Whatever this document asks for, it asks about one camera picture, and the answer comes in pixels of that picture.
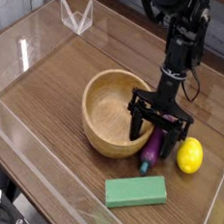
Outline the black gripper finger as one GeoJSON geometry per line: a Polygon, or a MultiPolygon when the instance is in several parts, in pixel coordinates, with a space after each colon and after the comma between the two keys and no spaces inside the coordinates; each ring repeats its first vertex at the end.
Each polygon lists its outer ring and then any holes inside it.
{"type": "Polygon", "coordinates": [[[141,112],[137,109],[133,110],[131,118],[131,128],[130,128],[130,140],[135,140],[140,137],[140,129],[143,124],[143,116],[141,112]]]}
{"type": "Polygon", "coordinates": [[[160,150],[160,156],[166,158],[169,153],[173,151],[175,144],[180,140],[180,132],[178,130],[165,130],[163,133],[164,139],[160,150]]]}

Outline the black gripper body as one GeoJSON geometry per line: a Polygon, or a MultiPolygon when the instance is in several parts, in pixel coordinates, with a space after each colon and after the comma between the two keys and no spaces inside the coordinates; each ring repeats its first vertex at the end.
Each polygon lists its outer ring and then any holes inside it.
{"type": "Polygon", "coordinates": [[[174,99],[165,101],[158,92],[149,92],[138,88],[132,89],[132,98],[128,104],[132,117],[133,110],[141,112],[143,119],[166,131],[178,130],[180,140],[187,136],[194,119],[178,106],[174,99]]]}

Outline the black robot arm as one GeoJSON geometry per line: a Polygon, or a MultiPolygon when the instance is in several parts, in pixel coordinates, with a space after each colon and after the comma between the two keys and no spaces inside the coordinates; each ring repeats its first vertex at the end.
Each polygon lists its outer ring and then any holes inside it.
{"type": "Polygon", "coordinates": [[[153,23],[169,16],[166,59],[161,78],[153,92],[132,90],[128,104],[131,128],[129,139],[140,137],[142,121],[167,131],[159,154],[167,157],[175,144],[186,138],[194,119],[176,103],[178,89],[184,87],[186,74],[195,72],[204,51],[204,40],[210,22],[210,0],[141,0],[145,14],[153,23]]]}

